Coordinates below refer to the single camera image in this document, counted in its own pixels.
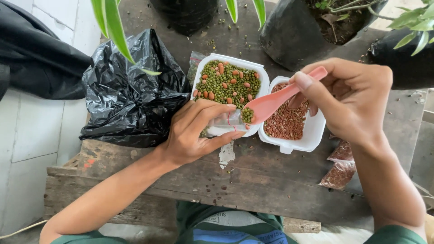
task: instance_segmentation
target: forearm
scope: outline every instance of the forearm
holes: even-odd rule
[[[45,225],[46,236],[56,234],[82,234],[98,230],[110,218],[130,205],[146,188],[176,166],[162,162],[158,152],[139,159],[135,163],[107,178],[79,197]]]
[[[423,227],[425,205],[384,135],[364,145],[351,144],[362,184],[375,219],[386,224]]]

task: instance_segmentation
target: white wire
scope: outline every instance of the white wire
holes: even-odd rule
[[[47,222],[47,221],[48,221],[48,220],[44,220],[44,221],[41,221],[41,222],[39,222],[39,223],[36,223],[36,224],[30,225],[29,227],[26,227],[26,228],[24,228],[24,229],[21,229],[21,230],[15,232],[15,233],[12,233],[12,234],[9,234],[9,235],[5,235],[5,236],[0,236],[0,240],[1,240],[1,239],[8,238],[8,237],[11,237],[11,236],[13,236],[13,235],[15,235],[15,234],[18,234],[18,233],[20,233],[20,232],[26,231],[26,230],[28,230],[28,229],[30,229],[30,228],[33,228],[33,227],[35,227],[35,226],[37,226],[37,225],[40,225],[40,224],[43,224],[43,223],[45,223],[45,222]]]

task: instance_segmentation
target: white sticker residue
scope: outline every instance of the white sticker residue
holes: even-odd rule
[[[226,144],[221,147],[220,154],[218,155],[220,158],[220,167],[224,169],[230,163],[230,161],[235,160],[235,153],[233,152],[233,141],[229,144]]]

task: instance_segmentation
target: hand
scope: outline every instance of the hand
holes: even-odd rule
[[[321,82],[306,75],[319,66],[329,73]],[[310,115],[316,115],[320,108],[327,127],[339,138],[362,144],[383,134],[392,86],[389,67],[331,58],[304,67],[289,82],[296,83],[301,91],[290,106],[298,107],[307,97]]]
[[[172,117],[169,138],[156,150],[163,150],[164,160],[181,166],[242,137],[245,132],[228,132],[212,139],[199,138],[211,119],[236,108],[233,104],[225,105],[206,99],[190,100]]]

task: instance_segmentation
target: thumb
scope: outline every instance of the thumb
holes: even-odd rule
[[[294,81],[306,98],[315,103],[326,118],[337,115],[345,109],[345,105],[336,100],[323,83],[299,71],[294,75]]]
[[[223,135],[216,136],[212,139],[207,140],[207,143],[203,146],[203,153],[209,154],[212,153],[215,149],[220,148],[226,144],[229,144],[232,140],[241,138],[246,132],[227,132]]]

